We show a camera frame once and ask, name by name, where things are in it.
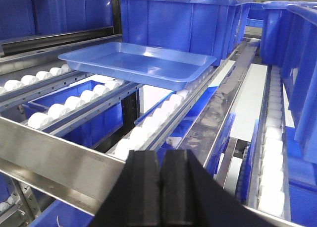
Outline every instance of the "reflective metal surface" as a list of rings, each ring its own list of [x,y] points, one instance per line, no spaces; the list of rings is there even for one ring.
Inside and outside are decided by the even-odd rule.
[[[196,119],[183,141],[181,149],[191,149],[206,167],[224,126],[243,79],[253,60],[260,40],[252,39],[230,69],[216,92]]]
[[[94,214],[124,163],[0,117],[0,169]]]
[[[58,45],[91,40],[113,35],[113,28],[107,27],[95,30],[76,31],[45,36],[28,36],[0,42],[5,56],[20,54],[33,50],[45,49]]]
[[[238,142],[237,138],[233,138],[233,137],[229,138],[226,152],[224,153],[224,156],[223,156],[223,159],[222,159],[222,162],[221,162],[218,174],[217,174],[216,182],[222,188],[224,188],[224,185],[226,184],[226,181],[227,181],[228,172],[230,169],[234,150],[237,146],[237,142]]]
[[[299,224],[290,222],[290,221],[286,221],[283,220],[281,218],[275,217],[275,216],[271,216],[267,213],[255,210],[253,208],[250,208],[248,206],[245,206],[245,208],[247,208],[248,210],[256,213],[257,215],[259,215],[261,218],[265,219],[266,221],[272,223],[273,225],[277,226],[277,227],[303,227]]]
[[[57,56],[78,50],[84,47],[98,45],[106,42],[121,41],[121,35],[113,35],[108,37],[102,37],[98,39],[77,42],[70,45],[62,45],[57,47],[51,47],[43,50],[36,50],[32,52],[26,52],[18,55],[8,56],[0,58],[0,75],[7,74],[10,72],[34,67],[37,65],[46,64],[48,62],[57,61]]]

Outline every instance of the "blue plastic tray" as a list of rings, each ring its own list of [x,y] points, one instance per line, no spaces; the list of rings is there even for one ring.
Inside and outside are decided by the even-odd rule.
[[[83,91],[93,90],[98,84],[102,83],[91,80],[75,86],[59,89],[32,100],[23,106],[26,116],[29,118],[35,112],[45,112],[51,105],[55,103],[63,104],[68,97],[80,96]],[[105,136],[118,130],[122,125],[122,107],[121,103],[117,103],[90,121],[69,132],[63,139],[91,148]]]
[[[33,0],[37,35],[112,25],[110,0]]]
[[[80,49],[58,56],[74,69],[180,91],[216,58],[121,42]]]
[[[231,52],[233,43],[241,41],[250,2],[120,0],[122,39],[138,45],[212,55],[217,58],[214,64],[219,65]]]

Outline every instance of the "blue container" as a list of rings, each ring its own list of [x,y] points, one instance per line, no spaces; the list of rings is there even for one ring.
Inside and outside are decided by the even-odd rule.
[[[265,17],[260,44],[262,63],[283,66],[293,21],[293,14],[287,11],[288,5],[291,4],[314,5],[317,2],[267,1],[263,3]]]
[[[37,35],[112,25],[110,0],[33,0]]]
[[[93,90],[97,84],[102,83],[91,80],[75,86],[62,88],[32,100],[28,105],[24,106],[24,109],[27,109],[26,115],[32,115],[35,112],[45,112],[55,103],[64,104],[68,97],[80,96],[85,90]],[[121,103],[118,103],[74,129],[63,138],[90,148],[107,134],[119,129],[122,125],[122,108]]]
[[[183,90],[215,60],[213,56],[112,42],[58,56],[75,70]]]
[[[247,19],[247,26],[253,26],[253,27],[263,27],[263,21],[262,20],[255,20],[255,19]]]
[[[235,11],[251,1],[120,0],[123,41],[212,55],[219,65],[236,35]],[[239,31],[244,31],[243,23]]]
[[[31,0],[0,0],[0,40],[34,35]]]
[[[86,227],[93,219],[93,216],[56,200],[29,227],[57,227],[57,216],[59,225],[63,227]]]
[[[248,18],[255,20],[264,20],[265,10],[263,8],[263,3],[251,3]]]
[[[299,141],[305,161],[317,163],[317,10],[314,8],[290,5],[289,11],[294,15],[290,42],[298,38],[300,48],[297,50],[295,62],[288,71],[288,80],[293,83],[286,87],[289,94],[289,109],[296,127],[295,140]],[[298,24],[302,23],[305,30],[298,31]],[[289,43],[288,50],[293,49],[294,43]]]

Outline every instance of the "blue plastic crate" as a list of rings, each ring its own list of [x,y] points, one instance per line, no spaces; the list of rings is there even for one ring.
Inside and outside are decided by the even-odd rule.
[[[0,40],[34,35],[31,0],[0,0]]]
[[[251,3],[248,18],[255,20],[264,20],[265,10],[263,8],[263,3]]]
[[[45,112],[55,103],[64,104],[66,99],[70,96],[80,96],[85,90],[93,90],[97,84],[102,83],[90,80],[75,86],[57,90],[30,101],[27,105],[24,105],[24,110],[27,110],[27,116],[32,115],[35,112]],[[63,138],[86,147],[92,147],[107,134],[114,130],[118,130],[122,125],[122,107],[119,102],[85,124],[74,129]]]
[[[251,1],[120,0],[122,38],[138,45],[212,55],[219,65],[236,35],[236,9],[250,6]]]
[[[33,0],[37,35],[112,25],[110,0]]]
[[[57,227],[57,216],[60,226],[63,227],[86,227],[93,219],[93,216],[56,200],[31,222],[29,227]]]
[[[255,20],[255,19],[247,19],[247,26],[252,27],[263,27],[263,21],[262,20]]]
[[[260,44],[262,63],[283,66],[293,14],[287,11],[291,4],[314,5],[317,2],[267,1],[263,3],[265,17]]]

